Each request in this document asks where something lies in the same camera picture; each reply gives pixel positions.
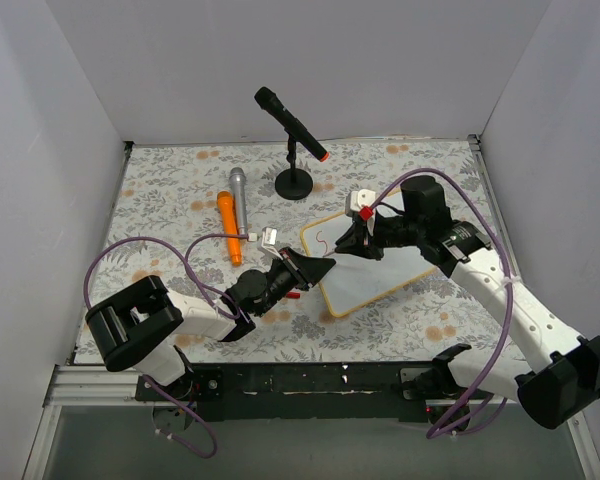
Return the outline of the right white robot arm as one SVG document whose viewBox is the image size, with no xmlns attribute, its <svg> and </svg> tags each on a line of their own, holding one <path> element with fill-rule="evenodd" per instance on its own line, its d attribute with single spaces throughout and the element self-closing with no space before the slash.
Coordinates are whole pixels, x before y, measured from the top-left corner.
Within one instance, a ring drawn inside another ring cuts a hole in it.
<svg viewBox="0 0 600 480">
<path fill-rule="evenodd" d="M 409 395 L 456 397 L 464 407 L 477 390 L 518 403 L 540 426 L 555 429 L 600 398 L 600 336 L 563 323 L 519 280 L 501 246 L 473 224 L 453 218 L 443 187 L 429 175 L 401 182 L 402 209 L 384 217 L 381 198 L 351 192 L 351 227 L 335 251 L 381 260 L 388 248 L 415 247 L 478 301 L 501 327 L 491 356 L 468 344 L 438 354 L 425 372 L 404 381 Z"/>
</svg>

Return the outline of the yellow framed whiteboard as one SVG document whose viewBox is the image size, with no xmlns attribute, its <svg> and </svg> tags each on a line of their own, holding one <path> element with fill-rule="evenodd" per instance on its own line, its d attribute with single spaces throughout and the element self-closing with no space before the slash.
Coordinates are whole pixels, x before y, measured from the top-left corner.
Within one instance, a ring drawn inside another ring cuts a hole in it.
<svg viewBox="0 0 600 480">
<path fill-rule="evenodd" d="M 308 224 L 300 231 L 305 254 L 321 257 L 352 225 L 343 213 Z M 380 261 L 333 254 L 336 266 L 321 280 L 320 289 L 330 314 L 346 316 L 365 305 L 437 271 L 415 247 L 388 249 Z"/>
</svg>

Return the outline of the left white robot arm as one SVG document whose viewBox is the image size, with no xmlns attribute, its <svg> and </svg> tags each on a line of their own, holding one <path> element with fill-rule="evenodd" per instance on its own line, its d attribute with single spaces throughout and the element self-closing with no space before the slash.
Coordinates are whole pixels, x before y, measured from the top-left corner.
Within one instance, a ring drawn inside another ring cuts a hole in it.
<svg viewBox="0 0 600 480">
<path fill-rule="evenodd" d="M 333 258 L 313 258 L 289 247 L 278 251 L 267 272 L 250 269 L 224 292 L 221 306 L 168 289 L 147 276 L 87 310 L 85 321 L 110 372 L 134 369 L 151 377 L 173 400 L 193 386 L 191 367 L 173 335 L 197 335 L 235 342 L 293 290 L 307 291 L 336 266 Z"/>
</svg>

